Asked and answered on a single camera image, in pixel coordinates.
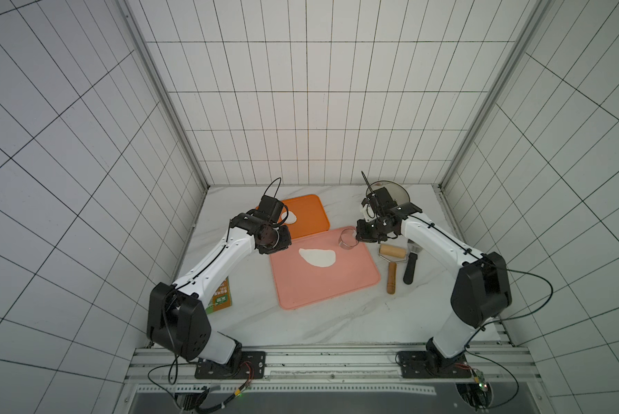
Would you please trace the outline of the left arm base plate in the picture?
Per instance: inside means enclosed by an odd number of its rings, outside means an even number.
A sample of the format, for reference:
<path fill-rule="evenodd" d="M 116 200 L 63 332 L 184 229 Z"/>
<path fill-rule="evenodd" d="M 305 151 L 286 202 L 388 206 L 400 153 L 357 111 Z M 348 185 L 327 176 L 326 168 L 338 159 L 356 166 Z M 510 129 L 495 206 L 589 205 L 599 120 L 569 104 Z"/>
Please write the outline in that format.
<path fill-rule="evenodd" d="M 238 351 L 226 364 L 202 360 L 197 363 L 197 380 L 258 380 L 264 377 L 266 352 Z"/>

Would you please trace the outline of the small round metal cutter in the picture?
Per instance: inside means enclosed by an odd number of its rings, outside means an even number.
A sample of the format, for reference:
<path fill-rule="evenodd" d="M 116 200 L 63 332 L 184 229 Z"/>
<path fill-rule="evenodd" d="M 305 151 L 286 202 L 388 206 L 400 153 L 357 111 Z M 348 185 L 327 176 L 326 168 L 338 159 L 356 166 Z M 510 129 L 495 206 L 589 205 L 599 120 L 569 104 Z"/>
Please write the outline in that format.
<path fill-rule="evenodd" d="M 354 227 L 345 227 L 342 229 L 339 236 L 338 245 L 345 249 L 351 250 L 358 246 L 360 241 L 357 238 L 357 230 Z"/>

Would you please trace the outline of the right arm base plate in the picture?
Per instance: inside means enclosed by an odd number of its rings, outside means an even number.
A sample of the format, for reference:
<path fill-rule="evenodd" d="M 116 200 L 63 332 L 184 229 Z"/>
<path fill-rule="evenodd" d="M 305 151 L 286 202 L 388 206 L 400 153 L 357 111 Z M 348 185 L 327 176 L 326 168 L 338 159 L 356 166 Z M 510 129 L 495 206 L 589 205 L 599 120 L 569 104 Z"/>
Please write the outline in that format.
<path fill-rule="evenodd" d="M 404 379 L 465 380 L 473 377 L 473 371 L 466 366 L 468 364 L 463 354 L 445 359 L 440 354 L 429 351 L 399 351 L 395 362 L 399 365 Z"/>

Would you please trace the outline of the black handled metal scraper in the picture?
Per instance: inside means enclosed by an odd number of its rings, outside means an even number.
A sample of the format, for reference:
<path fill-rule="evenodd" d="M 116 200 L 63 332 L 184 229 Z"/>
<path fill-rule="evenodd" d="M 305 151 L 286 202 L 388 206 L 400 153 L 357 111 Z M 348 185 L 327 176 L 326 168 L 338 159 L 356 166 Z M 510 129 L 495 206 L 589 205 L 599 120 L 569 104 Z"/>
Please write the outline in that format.
<path fill-rule="evenodd" d="M 407 243 L 408 259 L 404 270 L 403 282 L 406 285 L 411 285 L 415 279 L 416 263 L 422 248 L 414 241 L 409 240 Z"/>

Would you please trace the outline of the wooden dough roller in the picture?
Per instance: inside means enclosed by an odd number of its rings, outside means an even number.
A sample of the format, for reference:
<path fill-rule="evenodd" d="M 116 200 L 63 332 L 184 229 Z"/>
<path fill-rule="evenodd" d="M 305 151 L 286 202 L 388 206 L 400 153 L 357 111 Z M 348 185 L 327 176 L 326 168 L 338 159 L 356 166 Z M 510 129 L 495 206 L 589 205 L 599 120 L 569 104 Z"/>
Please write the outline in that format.
<path fill-rule="evenodd" d="M 386 292 L 394 295 L 397 288 L 397 265 L 406 262 L 407 250 L 390 244 L 381 244 L 379 257 L 384 259 L 387 265 Z"/>

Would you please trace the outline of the pink silicone mat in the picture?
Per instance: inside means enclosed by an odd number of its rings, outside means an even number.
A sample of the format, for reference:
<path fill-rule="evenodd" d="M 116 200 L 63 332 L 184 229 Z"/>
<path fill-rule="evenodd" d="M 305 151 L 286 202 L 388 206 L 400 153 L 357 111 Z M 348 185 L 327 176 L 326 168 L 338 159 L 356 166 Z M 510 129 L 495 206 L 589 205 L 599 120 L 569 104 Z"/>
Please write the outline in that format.
<path fill-rule="evenodd" d="M 290 248 L 270 256 L 280 307 L 296 310 L 380 282 L 380 271 L 366 245 L 359 243 L 351 250 L 338 245 L 344 228 L 297 239 Z M 332 267 L 313 267 L 299 255 L 299 248 L 332 249 L 336 263 Z"/>

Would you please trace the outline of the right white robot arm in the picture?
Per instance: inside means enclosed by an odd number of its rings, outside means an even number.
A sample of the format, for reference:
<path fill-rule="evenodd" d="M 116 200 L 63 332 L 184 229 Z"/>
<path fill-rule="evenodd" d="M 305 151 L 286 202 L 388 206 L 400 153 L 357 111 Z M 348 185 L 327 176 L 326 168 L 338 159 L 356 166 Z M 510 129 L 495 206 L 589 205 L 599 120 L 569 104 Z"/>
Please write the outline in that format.
<path fill-rule="evenodd" d="M 439 364 L 461 356 L 466 345 L 512 303 L 508 268 L 498 253 L 485 254 L 442 229 L 411 202 L 401 203 L 385 186 L 369 187 L 361 204 L 363 219 L 356 224 L 356 239 L 383 243 L 403 236 L 437 259 L 451 272 L 454 285 L 452 312 L 442 329 L 427 343 Z"/>

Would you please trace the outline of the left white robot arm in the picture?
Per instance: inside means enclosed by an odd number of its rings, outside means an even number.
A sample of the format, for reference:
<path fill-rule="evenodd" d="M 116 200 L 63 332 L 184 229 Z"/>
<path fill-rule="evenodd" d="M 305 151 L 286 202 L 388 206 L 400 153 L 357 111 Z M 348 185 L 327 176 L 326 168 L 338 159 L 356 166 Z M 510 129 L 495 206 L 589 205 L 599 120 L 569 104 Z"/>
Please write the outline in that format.
<path fill-rule="evenodd" d="M 223 237 L 197 265 L 170 284 L 157 284 L 149 297 L 148 340 L 187 362 L 239 365 L 242 345 L 211 327 L 206 308 L 249 255 L 272 255 L 292 245 L 287 215 L 282 201 L 264 195 L 257 208 L 229 221 Z"/>

